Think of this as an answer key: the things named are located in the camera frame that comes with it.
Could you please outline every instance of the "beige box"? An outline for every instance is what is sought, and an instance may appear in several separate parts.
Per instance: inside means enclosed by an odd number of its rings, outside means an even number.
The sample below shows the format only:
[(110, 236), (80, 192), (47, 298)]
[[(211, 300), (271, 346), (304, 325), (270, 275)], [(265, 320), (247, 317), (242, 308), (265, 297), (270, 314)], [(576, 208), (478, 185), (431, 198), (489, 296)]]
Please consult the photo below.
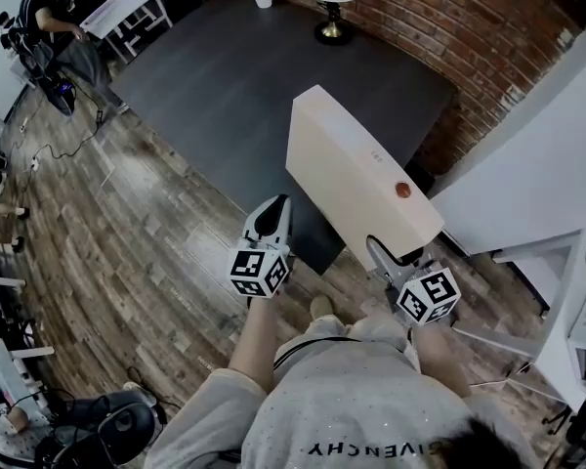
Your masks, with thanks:
[[(399, 137), (399, 127), (395, 127)], [(429, 243), (443, 220), (365, 128), (321, 87), (293, 101), (286, 169), (367, 271), (369, 235), (400, 257)], [(408, 197), (399, 197), (398, 183)]]

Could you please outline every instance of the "gray t-shirt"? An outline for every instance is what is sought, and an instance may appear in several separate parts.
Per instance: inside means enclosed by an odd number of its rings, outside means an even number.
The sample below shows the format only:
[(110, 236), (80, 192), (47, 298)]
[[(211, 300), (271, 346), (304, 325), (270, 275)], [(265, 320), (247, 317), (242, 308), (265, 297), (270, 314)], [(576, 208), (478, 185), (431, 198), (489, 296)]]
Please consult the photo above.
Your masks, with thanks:
[(244, 468), (430, 468), (438, 439), (474, 415), (538, 465), (490, 399), (459, 398), (386, 344), (319, 344), (269, 395), (239, 372), (214, 371), (151, 448), (146, 469), (230, 466), (220, 452), (241, 447)]

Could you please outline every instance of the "brick wall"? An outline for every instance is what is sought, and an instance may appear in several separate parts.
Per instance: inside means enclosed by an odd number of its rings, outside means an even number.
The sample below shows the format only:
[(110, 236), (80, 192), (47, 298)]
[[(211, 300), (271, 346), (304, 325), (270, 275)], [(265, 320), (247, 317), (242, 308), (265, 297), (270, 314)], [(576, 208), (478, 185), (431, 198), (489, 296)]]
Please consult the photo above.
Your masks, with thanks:
[[(314, 0), (288, 1), (318, 10)], [(356, 0), (343, 7), (357, 27), (456, 85), (453, 104), (415, 156), (435, 175), (497, 125), (580, 32), (553, 0)]]

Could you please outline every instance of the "dark gray table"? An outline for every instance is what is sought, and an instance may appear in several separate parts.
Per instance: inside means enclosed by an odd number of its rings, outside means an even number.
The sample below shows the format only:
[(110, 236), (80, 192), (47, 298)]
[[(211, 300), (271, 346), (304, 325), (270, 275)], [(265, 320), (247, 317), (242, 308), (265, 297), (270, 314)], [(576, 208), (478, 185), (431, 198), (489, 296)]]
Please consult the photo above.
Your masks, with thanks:
[(249, 213), (293, 198), (293, 251), (322, 274), (344, 246), (284, 167), (292, 101), (321, 85), (402, 166), (453, 87), (424, 64), (358, 32), (314, 40), (322, 16), (275, 2), (211, 0), (156, 40), (112, 87), (220, 192)]

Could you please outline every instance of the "forearm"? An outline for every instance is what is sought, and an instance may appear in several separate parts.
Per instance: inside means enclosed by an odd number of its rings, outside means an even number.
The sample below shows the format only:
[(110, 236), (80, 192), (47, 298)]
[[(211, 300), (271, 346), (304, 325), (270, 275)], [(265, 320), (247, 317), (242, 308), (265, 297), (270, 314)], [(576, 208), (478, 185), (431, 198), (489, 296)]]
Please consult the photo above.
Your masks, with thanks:
[(471, 389), (460, 364), (448, 350), (447, 341), (438, 323), (412, 329), (414, 348), (419, 356), (421, 373), (437, 379), (461, 398), (471, 396)]
[(273, 388), (275, 358), (275, 302), (253, 299), (229, 368), (239, 371), (267, 393)]
[(63, 33), (72, 31), (74, 29), (74, 24), (48, 17), (44, 19), (43, 25), (39, 27), (43, 31), (48, 31), (49, 33)]

